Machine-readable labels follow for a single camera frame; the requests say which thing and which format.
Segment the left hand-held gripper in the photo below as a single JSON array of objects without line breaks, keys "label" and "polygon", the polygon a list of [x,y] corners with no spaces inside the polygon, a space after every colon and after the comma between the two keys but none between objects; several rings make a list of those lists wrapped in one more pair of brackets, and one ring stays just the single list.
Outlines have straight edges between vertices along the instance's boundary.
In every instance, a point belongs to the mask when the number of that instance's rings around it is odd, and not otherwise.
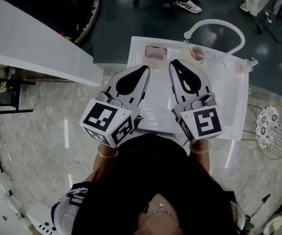
[{"label": "left hand-held gripper", "polygon": [[135,66],[116,74],[106,91],[89,101],[79,125],[90,138],[116,148],[143,119],[139,104],[149,79],[148,66]]}]

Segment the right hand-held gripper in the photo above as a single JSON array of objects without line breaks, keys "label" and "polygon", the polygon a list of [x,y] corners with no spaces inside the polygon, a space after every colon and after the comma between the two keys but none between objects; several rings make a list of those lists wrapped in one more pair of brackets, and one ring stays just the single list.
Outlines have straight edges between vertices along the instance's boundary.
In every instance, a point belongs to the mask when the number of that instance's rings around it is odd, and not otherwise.
[{"label": "right hand-held gripper", "polygon": [[174,59],[169,65],[176,104],[172,113],[193,144],[215,138],[224,131],[223,113],[207,75],[197,66]]}]

